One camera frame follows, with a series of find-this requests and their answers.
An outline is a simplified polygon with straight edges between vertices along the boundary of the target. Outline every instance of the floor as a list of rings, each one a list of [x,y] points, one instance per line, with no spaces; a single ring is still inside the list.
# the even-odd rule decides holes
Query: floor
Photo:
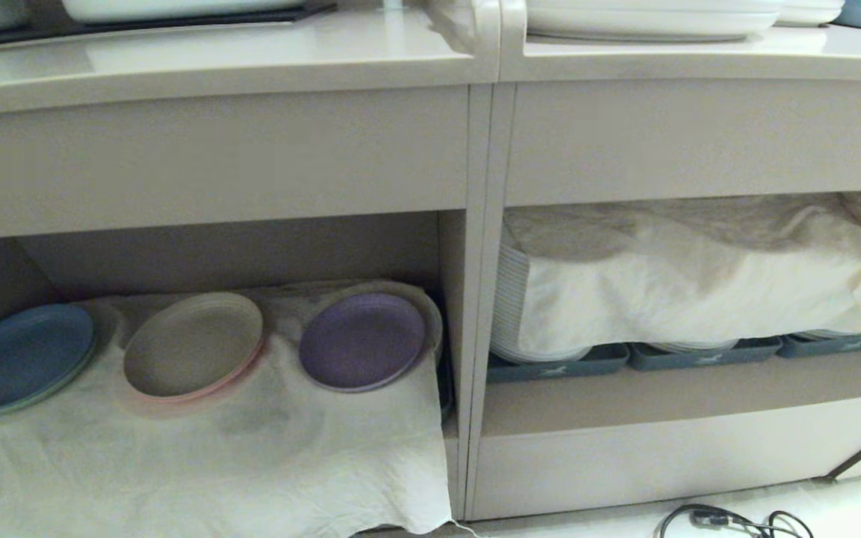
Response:
[[[773,510],[785,510],[799,516],[809,526],[815,538],[861,538],[861,477],[840,483],[782,484],[749,489],[721,495],[685,498],[661,503],[635,504],[630,507],[600,508],[565,514],[552,514],[493,520],[469,524],[482,538],[650,538],[673,508],[684,501],[713,504],[738,512],[754,521],[762,521]],[[368,538],[406,538],[403,531],[366,534]],[[438,529],[428,537],[468,537],[453,525]],[[742,538],[742,531],[714,531],[694,528],[687,517],[673,520],[666,538]],[[789,538],[789,534],[777,534]]]

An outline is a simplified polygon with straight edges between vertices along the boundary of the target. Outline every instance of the power cord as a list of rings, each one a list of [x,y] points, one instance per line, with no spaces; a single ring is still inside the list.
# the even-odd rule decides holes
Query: power cord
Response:
[[[667,528],[670,527],[673,519],[682,514],[690,513],[690,523],[701,528],[724,528],[729,525],[739,525],[747,529],[755,529],[758,534],[753,534],[755,538],[779,538],[776,533],[783,532],[793,536],[794,538],[815,538],[809,527],[803,523],[798,517],[783,510],[776,510],[766,518],[765,523],[754,523],[749,518],[745,518],[735,512],[725,510],[725,508],[713,507],[710,504],[683,504],[682,507],[670,512],[670,515],[663,518],[657,531],[659,538],[666,538]],[[777,527],[777,519],[791,519],[802,525],[806,529],[807,536],[803,536],[796,532],[793,528]]]

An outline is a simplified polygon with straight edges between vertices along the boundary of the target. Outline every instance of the white towel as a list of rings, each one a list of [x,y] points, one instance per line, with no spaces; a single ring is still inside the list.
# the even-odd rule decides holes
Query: white towel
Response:
[[[426,534],[451,518],[428,339],[420,362],[377,391],[315,386],[297,344],[309,321],[356,293],[414,287],[242,291],[270,327],[254,369],[214,398],[141,401],[122,375],[131,334],[181,295],[82,303],[102,345],[53,398],[0,418],[0,538],[345,538],[376,525]]]
[[[522,350],[861,331],[861,194],[510,208]]]

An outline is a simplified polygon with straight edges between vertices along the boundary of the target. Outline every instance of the blue plate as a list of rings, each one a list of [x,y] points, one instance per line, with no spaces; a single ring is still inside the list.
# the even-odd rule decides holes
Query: blue plate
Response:
[[[44,401],[88,365],[95,321],[68,304],[26,310],[0,321],[0,412]]]

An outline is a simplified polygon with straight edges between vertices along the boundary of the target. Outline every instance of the purple plate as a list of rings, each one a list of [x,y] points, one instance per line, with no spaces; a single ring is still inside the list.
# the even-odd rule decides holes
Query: purple plate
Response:
[[[315,317],[300,343],[304,371],[340,392],[365,392],[399,377],[424,345],[424,317],[387,293],[355,295]]]

